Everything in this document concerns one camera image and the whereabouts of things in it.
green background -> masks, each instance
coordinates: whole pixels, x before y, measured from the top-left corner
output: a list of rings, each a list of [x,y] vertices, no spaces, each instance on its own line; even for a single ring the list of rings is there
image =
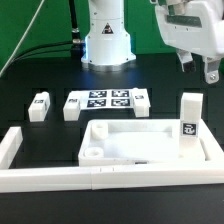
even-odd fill
[[[1,0],[0,68],[15,49],[40,2],[41,0]],[[134,53],[174,51],[165,46],[160,37],[154,5],[151,5],[149,0],[124,0],[124,2],[125,27],[131,34]],[[75,0],[75,4],[81,36],[84,38],[89,32],[88,0]],[[71,40],[68,0],[46,0],[19,52],[36,45],[67,40]]]

screw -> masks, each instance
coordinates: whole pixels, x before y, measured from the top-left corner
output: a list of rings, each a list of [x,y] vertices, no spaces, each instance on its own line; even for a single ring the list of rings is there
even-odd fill
[[[210,79],[214,81],[216,79],[216,75],[215,74],[211,74],[210,75]]]

white upright block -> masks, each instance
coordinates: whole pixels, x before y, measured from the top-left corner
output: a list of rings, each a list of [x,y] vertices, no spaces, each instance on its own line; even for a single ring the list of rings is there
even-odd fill
[[[31,122],[44,121],[50,107],[50,97],[48,92],[37,93],[29,108]]]
[[[150,101],[146,89],[132,90],[133,108],[136,117],[149,117]]]
[[[205,160],[198,137],[201,120],[203,94],[184,93],[180,112],[180,158]]]
[[[63,108],[65,121],[77,121],[79,119],[80,108],[80,92],[72,91]]]
[[[11,127],[0,144],[0,169],[8,169],[23,141],[20,127]]]

black table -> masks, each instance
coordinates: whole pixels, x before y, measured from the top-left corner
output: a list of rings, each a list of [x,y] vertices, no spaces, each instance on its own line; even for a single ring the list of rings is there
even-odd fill
[[[224,81],[203,81],[203,64],[184,74],[175,54],[138,55],[122,72],[83,70],[69,58],[27,59],[0,80],[0,140],[11,126],[21,126],[23,143],[11,168],[77,166],[85,128],[92,119],[136,119],[129,110],[82,111],[65,122],[70,91],[147,88],[149,119],[180,116],[183,92],[204,94],[202,118],[224,147]],[[28,108],[36,93],[50,93],[44,122],[31,123]],[[224,222],[224,185],[172,186],[98,191],[0,194],[0,223],[208,223]]]

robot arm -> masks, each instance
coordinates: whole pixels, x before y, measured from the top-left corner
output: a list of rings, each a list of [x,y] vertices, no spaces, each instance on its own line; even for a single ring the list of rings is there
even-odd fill
[[[191,53],[201,55],[207,83],[219,80],[224,57],[223,0],[150,0],[165,44],[175,47],[182,70],[192,72]]]

